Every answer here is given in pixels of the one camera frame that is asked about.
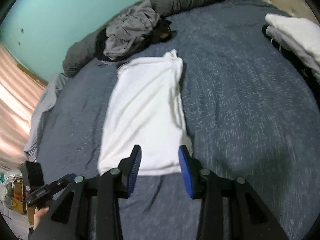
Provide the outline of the person's left hand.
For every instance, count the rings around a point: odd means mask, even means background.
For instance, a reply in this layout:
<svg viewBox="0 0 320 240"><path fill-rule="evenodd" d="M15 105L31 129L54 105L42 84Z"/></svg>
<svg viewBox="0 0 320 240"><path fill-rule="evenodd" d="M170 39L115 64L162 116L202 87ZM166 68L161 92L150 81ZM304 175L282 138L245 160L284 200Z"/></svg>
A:
<svg viewBox="0 0 320 240"><path fill-rule="evenodd" d="M36 228L39 226L39 223L41 219L47 214L49 211L50 207L42 207L42 208L36 208L34 212L34 227L33 230L36 230Z"/></svg>

